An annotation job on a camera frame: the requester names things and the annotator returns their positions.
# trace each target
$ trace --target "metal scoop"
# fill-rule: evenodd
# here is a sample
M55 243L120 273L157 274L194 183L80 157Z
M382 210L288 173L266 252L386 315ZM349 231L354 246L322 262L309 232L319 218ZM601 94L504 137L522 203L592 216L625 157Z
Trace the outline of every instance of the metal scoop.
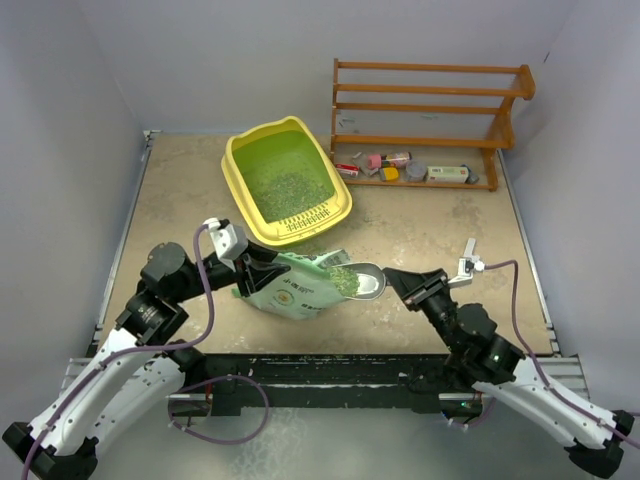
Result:
M347 297L351 300L374 300L382 295L387 286L387 277L374 263L346 263L336 266L348 268L358 275L360 286L355 297Z

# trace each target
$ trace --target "wooden shelf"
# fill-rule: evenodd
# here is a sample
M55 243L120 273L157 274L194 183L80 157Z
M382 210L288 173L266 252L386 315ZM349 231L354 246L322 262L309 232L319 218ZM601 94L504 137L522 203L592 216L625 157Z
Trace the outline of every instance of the wooden shelf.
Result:
M442 85L384 85L378 83L340 83L340 70L394 70L412 72L445 72L473 73L478 75L511 75L513 80L509 88L460 87ZM459 95L470 97L499 97L502 102L499 107L479 107L464 105L419 105L395 103L360 103L340 102L340 92L366 93L395 93L415 95ZM408 182L376 182L372 180L345 180L350 185L384 185L407 186L425 188L467 188L476 190L495 191L498 179L495 173L494 154L498 148L513 148L515 135L511 126L511 108L516 98L530 100L535 94L535 83L531 70L527 65L519 67L493 67L483 65L428 65L415 63L376 63L376 62L341 62L334 59L333 64L333 108L331 112L331 159L335 157L337 144L379 144L379 145L408 145L408 146L437 146L437 147L468 147L480 148L484 160L488 185L468 184L437 184L437 183L408 183ZM367 110L379 112L416 112L416 113L451 113L461 115L492 115L493 121L484 138L457 137L410 137L388 135L339 134L336 132L336 117L341 110Z

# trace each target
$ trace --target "white wall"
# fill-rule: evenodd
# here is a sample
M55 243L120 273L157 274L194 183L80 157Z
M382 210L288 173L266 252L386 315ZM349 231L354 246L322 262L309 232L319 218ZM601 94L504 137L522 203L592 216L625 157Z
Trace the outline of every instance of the white wall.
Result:
M0 430L82 356L143 137L74 0L0 4ZM3 478L20 462L0 446Z
M542 63L576 0L80 0L145 128L330 128L333 58Z
M581 0L536 72L508 156L563 353L580 354L596 402L636 411L638 45L640 2ZM617 478L637 478L640 455L627 455Z

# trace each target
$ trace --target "yellow litter box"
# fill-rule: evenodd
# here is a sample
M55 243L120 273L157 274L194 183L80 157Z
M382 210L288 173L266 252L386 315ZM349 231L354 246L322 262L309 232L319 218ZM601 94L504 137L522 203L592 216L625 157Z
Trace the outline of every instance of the yellow litter box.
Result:
M231 137L222 171L251 231L266 245L307 240L353 206L342 178L297 117Z

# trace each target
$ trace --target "gray container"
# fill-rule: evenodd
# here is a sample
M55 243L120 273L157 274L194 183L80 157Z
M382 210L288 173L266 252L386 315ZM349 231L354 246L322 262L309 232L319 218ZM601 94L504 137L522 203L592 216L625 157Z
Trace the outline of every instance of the gray container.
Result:
M407 182L421 182L427 174L427 166L416 160L411 160L406 167L405 180Z

